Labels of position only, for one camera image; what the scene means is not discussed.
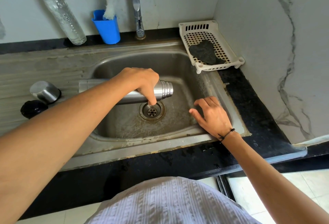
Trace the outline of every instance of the white plastic basket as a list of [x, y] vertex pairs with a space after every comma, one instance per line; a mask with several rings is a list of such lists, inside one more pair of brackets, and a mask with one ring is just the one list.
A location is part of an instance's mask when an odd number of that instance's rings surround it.
[[[212, 70], [226, 69], [230, 66], [239, 68], [240, 65], [245, 63], [244, 58], [237, 57], [220, 34], [218, 23], [215, 20], [179, 23], [179, 34], [181, 35], [191, 63], [196, 67], [196, 73], [198, 74], [203, 70], [209, 72]], [[225, 64], [209, 65], [191, 55], [188, 48], [205, 39], [213, 43], [217, 58], [223, 59]]]

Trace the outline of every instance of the forearm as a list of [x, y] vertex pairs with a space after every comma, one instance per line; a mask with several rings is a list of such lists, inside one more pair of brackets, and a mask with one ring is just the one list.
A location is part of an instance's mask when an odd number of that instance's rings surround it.
[[115, 77], [0, 138], [0, 211], [11, 213], [4, 223], [25, 211], [102, 118], [134, 89], [133, 82]]
[[329, 223], [329, 215], [257, 154], [241, 136], [222, 142], [241, 165], [277, 224]]

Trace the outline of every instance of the faucet spout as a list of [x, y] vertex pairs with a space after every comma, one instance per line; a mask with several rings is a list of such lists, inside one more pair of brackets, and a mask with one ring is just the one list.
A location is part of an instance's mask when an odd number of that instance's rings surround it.
[[136, 24], [136, 36], [138, 39], [145, 38], [145, 31], [143, 27], [142, 14], [141, 14], [141, 3], [139, 0], [132, 0], [134, 7], [134, 16]]

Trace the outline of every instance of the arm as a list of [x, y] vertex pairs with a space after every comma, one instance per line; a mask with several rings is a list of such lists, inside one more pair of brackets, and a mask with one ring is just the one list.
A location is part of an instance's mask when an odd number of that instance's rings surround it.
[[0, 216], [14, 223], [113, 106], [138, 89], [150, 104], [159, 76], [125, 68], [92, 89], [46, 110], [0, 137]]
[[[215, 97], [199, 99], [194, 104], [202, 108], [204, 118], [196, 109], [190, 109], [190, 113], [214, 137], [224, 136], [232, 129], [225, 110]], [[258, 155], [239, 133], [229, 133], [222, 144], [241, 165], [277, 224], [329, 223], [329, 214]]]

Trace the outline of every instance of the person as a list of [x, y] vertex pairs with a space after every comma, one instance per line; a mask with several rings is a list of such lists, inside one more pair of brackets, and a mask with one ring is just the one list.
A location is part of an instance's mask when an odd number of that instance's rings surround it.
[[[138, 89], [156, 103], [159, 76], [124, 68], [117, 76], [72, 97], [0, 138], [0, 218], [15, 223], [106, 114]], [[215, 97], [196, 100], [190, 113], [237, 159], [277, 224], [329, 223], [329, 215], [259, 156], [232, 130]], [[259, 223], [219, 191], [195, 180], [162, 177], [103, 202], [87, 223]]]

